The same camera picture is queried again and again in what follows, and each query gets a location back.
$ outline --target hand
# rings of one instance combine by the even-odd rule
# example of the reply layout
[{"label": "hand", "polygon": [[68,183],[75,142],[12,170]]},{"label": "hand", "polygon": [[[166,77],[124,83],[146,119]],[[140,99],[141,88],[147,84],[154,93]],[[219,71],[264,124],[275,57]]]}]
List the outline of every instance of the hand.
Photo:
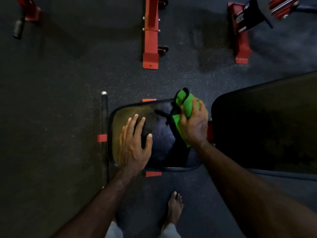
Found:
[{"label": "hand", "polygon": [[207,129],[208,129],[208,111],[205,104],[200,100],[193,98],[192,115],[187,120],[183,106],[181,106],[182,114],[180,119],[180,127],[184,138],[192,146],[197,146],[201,142],[206,141]]},{"label": "hand", "polygon": [[138,123],[134,135],[134,126],[138,119],[138,114],[133,118],[129,118],[128,122],[122,128],[120,135],[120,168],[127,168],[137,175],[141,170],[144,169],[145,165],[149,161],[152,152],[152,134],[148,134],[146,137],[145,149],[141,148],[141,133],[145,122],[145,117]]}]

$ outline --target forearm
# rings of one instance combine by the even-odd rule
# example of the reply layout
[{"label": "forearm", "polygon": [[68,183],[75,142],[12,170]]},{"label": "forearm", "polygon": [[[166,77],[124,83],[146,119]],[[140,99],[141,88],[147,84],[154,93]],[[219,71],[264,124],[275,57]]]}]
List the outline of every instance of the forearm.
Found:
[{"label": "forearm", "polygon": [[248,237],[316,234],[317,215],[248,172],[207,142],[194,146],[217,190]]},{"label": "forearm", "polygon": [[133,171],[121,170],[116,177],[55,236],[104,238],[115,212],[134,178]]}]

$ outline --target leg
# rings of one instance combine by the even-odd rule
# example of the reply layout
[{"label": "leg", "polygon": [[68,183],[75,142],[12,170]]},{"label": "leg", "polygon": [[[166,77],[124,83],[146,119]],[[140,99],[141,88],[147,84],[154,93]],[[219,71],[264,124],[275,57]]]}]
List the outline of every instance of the leg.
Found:
[{"label": "leg", "polygon": [[176,231],[176,223],[183,207],[182,197],[174,191],[168,201],[168,215],[166,222],[162,227],[160,238],[180,238],[180,235]]},{"label": "leg", "polygon": [[122,230],[112,221],[105,238],[123,238]]}]

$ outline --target gym floor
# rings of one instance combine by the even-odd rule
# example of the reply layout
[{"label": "gym floor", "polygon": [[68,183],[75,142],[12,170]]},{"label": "gym floor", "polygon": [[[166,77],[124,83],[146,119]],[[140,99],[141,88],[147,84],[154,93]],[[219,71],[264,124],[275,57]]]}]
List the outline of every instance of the gym floor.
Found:
[{"label": "gym floor", "polygon": [[[317,70],[317,15],[294,13],[249,31],[248,65],[234,63],[226,5],[248,0],[169,0],[159,12],[158,70],[142,68],[144,0],[35,0],[42,23],[12,37],[20,12],[1,0],[0,85],[3,237],[50,237],[105,185],[100,94],[109,111],[142,98],[165,99],[188,87],[210,110],[240,88]],[[317,5],[316,0],[303,4]],[[264,176],[317,211],[317,182]],[[125,237],[157,237],[166,203],[184,200],[182,237],[243,237],[200,168],[131,184],[117,214]]]}]

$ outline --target green cloth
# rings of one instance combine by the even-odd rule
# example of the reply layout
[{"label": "green cloth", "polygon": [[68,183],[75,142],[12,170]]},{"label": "green cloth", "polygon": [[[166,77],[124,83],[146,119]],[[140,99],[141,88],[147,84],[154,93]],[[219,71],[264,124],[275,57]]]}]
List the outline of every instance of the green cloth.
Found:
[{"label": "green cloth", "polygon": [[[193,97],[195,98],[195,96],[192,93],[189,93],[187,98],[186,98],[186,96],[187,96],[187,93],[184,90],[179,91],[177,96],[176,96],[175,102],[176,102],[176,104],[179,107],[183,106],[184,111],[185,111],[185,115],[186,115],[187,119],[189,119],[191,114],[192,114],[192,109],[193,109],[192,98]],[[175,122],[176,128],[177,128],[180,136],[185,141],[187,147],[190,147],[190,144],[187,142],[187,140],[185,140],[185,138],[183,136],[183,133],[182,133],[182,131],[180,129],[180,118],[181,118],[181,115],[180,114],[176,114],[176,115],[173,115],[172,117],[173,117],[173,120]]]}]

